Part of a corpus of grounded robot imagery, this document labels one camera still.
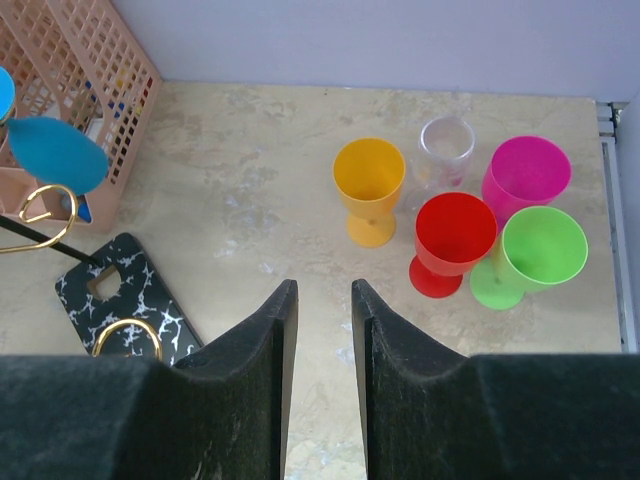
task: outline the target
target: table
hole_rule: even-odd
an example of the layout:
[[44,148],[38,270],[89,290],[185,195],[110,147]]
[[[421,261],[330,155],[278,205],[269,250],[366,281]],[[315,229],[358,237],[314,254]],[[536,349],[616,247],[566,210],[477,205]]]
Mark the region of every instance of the table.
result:
[[[412,220],[398,213],[386,246],[354,245],[331,174],[349,141],[379,136],[407,158],[430,118],[463,115],[477,148],[465,190],[479,194],[509,137],[542,135],[570,156],[555,202],[590,243],[571,282],[506,312],[475,302],[468,276],[443,300],[418,294],[407,268]],[[405,191],[412,187],[407,179]],[[463,353],[620,351],[595,103],[543,98],[321,87],[167,83],[113,234],[145,246],[203,341],[251,314],[284,278],[300,287],[287,478],[364,478],[350,324],[350,284],[366,278],[398,313]],[[75,231],[91,252],[110,236]],[[0,232],[0,244],[15,242]],[[84,355],[55,279],[74,262],[53,251],[0,258],[0,353]]]

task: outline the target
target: beige countertop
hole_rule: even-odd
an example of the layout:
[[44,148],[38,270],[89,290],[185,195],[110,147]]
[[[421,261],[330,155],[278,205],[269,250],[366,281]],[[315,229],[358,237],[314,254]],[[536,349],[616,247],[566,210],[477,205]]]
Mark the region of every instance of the beige countertop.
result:
[[[300,323],[287,478],[364,478],[353,364],[350,284],[366,278],[445,345],[476,352],[619,351],[601,147],[593,101],[391,90],[169,83],[121,202],[113,234],[143,244],[203,341],[252,313],[284,278],[298,280]],[[479,194],[491,154],[509,137],[542,135],[574,177],[554,205],[589,239],[573,281],[506,312],[475,302],[468,276],[443,300],[418,294],[407,268],[409,217],[386,246],[354,245],[333,183],[346,143],[379,136],[407,158],[422,125],[463,115],[477,135],[464,187]],[[414,186],[411,179],[405,191]],[[91,252],[111,236],[75,231]],[[0,232],[0,245],[16,242]],[[53,286],[74,261],[53,251],[0,257],[0,353],[85,354]]]

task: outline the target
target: basket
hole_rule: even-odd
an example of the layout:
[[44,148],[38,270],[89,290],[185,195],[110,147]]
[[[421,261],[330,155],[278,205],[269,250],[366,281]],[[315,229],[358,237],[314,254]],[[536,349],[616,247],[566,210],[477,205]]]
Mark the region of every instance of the basket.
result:
[[[108,0],[0,0],[0,62],[16,84],[18,118],[48,115],[78,128],[109,157],[102,184],[85,195],[95,231],[114,222],[162,81]],[[39,182],[11,155],[0,129],[0,213],[16,216]],[[38,199],[33,215],[66,223],[55,191]]]

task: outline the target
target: plastic wine glass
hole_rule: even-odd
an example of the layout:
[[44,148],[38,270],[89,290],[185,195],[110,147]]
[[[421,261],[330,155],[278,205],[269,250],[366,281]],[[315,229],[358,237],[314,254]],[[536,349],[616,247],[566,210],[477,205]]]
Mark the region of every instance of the plastic wine glass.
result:
[[420,132],[419,153],[409,159],[420,187],[407,195],[406,212],[415,218],[427,200],[459,188],[471,165],[474,147],[475,134],[463,119],[444,116],[429,121]]
[[491,257],[471,272],[471,291],[494,310],[516,306],[525,293],[568,282],[589,255],[584,231],[570,215],[553,207],[528,207],[513,215]]
[[402,153],[380,138],[362,138],[345,146],[333,164],[333,178],[349,210],[347,232],[362,247],[379,247],[393,237],[405,176]]
[[463,274],[489,253],[497,235],[496,218],[478,197],[463,192],[436,195],[416,219],[411,283],[427,297],[452,295]]
[[105,179],[106,154],[82,132],[48,117],[13,118],[16,90],[0,67],[0,124],[8,127],[9,146],[20,166],[47,184],[61,184],[84,195]]
[[542,137],[514,137],[498,147],[482,181],[482,198],[500,227],[523,208],[548,205],[569,186],[571,162]]

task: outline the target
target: yellow cup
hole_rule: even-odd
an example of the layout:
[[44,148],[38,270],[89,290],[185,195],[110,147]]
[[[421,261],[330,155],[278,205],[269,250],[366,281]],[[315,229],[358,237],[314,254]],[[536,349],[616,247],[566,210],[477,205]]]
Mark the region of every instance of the yellow cup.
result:
[[391,240],[405,173],[400,150],[380,138],[355,140],[338,154],[333,179],[349,210],[347,232],[355,243],[373,248]]

